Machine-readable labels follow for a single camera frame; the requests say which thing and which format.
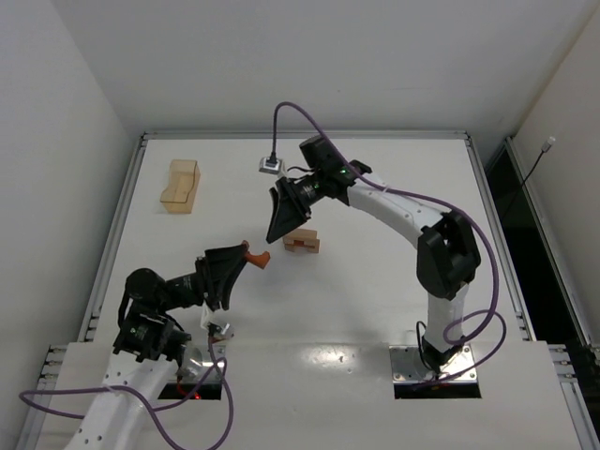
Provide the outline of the light long plank block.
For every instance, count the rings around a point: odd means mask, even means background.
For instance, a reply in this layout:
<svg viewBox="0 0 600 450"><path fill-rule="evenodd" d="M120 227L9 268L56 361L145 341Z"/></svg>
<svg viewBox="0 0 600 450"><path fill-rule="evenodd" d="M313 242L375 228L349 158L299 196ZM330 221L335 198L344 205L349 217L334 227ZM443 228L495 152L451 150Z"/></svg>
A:
<svg viewBox="0 0 600 450"><path fill-rule="evenodd" d="M292 240L306 241L306 240L316 239L317 235L318 234L315 230L298 228L298 229L295 229L294 231L290 232L288 234L288 237L291 238Z"/></svg>

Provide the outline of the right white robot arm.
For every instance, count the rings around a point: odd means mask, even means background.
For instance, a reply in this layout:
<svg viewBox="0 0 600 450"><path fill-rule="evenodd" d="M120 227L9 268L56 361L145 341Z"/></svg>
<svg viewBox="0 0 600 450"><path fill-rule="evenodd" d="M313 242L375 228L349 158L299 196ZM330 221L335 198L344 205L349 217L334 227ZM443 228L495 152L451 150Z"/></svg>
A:
<svg viewBox="0 0 600 450"><path fill-rule="evenodd" d="M416 250L416 276L427 292L424 363L440 371L462 347L465 297L481 263L473 229L454 210L443 212L397 195L359 160L344 162L331 143L314 136L299 146L308 165L300 178L281 175L269 194L269 244L300 228L323 198L365 212L405 238Z"/></svg>

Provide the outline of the dark red arch block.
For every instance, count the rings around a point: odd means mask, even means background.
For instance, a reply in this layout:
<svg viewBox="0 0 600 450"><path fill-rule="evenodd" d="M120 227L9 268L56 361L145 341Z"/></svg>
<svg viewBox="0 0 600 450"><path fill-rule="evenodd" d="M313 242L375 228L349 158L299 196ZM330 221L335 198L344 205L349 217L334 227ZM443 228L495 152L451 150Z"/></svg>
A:
<svg viewBox="0 0 600 450"><path fill-rule="evenodd" d="M253 254L249 251L249 242L247 240L242 241L242 245L245 247L246 252L244 255L245 261L250 263L262 270L269 264L271 255L269 251L264 251L260 254Z"/></svg>

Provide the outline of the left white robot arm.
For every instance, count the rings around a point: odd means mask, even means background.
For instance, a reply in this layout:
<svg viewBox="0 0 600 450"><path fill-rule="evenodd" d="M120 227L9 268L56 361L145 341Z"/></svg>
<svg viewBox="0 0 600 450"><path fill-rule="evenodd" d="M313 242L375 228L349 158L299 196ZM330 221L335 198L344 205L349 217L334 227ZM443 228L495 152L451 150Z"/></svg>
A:
<svg viewBox="0 0 600 450"><path fill-rule="evenodd" d="M233 328L215 314L229 308L248 250L246 241L208 249L192 273L169 280L150 268L127 277L103 383L67 448L131 449L145 418L157 416L158 397L169 380L194 375L204 381L211 372L225 377L225 363L216 358L214 345L232 337ZM207 333L211 365L206 368L194 366L192 336L171 314L193 307L200 309Z"/></svg>

